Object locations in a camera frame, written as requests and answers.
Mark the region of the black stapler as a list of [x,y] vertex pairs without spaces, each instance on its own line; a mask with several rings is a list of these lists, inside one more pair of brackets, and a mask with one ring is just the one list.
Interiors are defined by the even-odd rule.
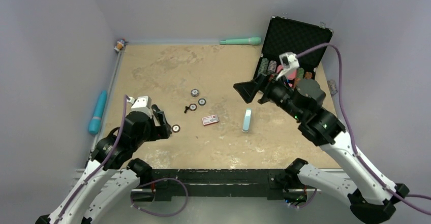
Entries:
[[160,139],[168,139],[171,135],[171,125],[167,122],[164,111],[160,110],[156,104],[151,106],[153,115],[159,126],[155,126],[155,132]]

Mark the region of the light blue stapler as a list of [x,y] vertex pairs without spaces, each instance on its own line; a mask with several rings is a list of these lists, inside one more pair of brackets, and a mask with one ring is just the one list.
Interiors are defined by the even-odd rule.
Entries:
[[244,113],[243,124],[241,129],[242,132],[247,133],[250,130],[251,117],[252,117],[252,109],[247,108]]

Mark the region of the red white staple box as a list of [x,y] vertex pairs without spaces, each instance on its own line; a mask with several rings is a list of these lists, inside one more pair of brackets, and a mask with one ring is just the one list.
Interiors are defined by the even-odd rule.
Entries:
[[216,124],[219,122],[219,118],[217,115],[210,115],[202,118],[202,124],[204,126]]

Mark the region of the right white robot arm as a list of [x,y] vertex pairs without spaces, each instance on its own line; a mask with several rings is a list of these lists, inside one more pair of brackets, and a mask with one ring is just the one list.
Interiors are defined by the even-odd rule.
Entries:
[[286,169],[285,180],[290,186],[316,187],[347,205],[363,223],[383,223],[393,216],[396,203],[409,189],[388,179],[354,149],[343,123],[322,106],[326,94],[317,81],[303,79],[291,88],[276,81],[274,75],[259,75],[233,87],[246,103],[262,92],[260,104],[274,102],[292,116],[301,134],[334,159],[348,176],[341,178],[297,158]]

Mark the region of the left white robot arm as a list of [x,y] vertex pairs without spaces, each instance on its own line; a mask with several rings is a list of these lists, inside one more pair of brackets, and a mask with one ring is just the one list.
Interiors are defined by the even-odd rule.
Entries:
[[134,159],[126,170],[121,170],[121,166],[144,142],[168,139],[171,126],[157,105],[151,107],[149,114],[134,110],[123,115],[120,126],[97,143],[67,198],[36,223],[99,223],[126,192],[150,185],[152,168],[143,160]]

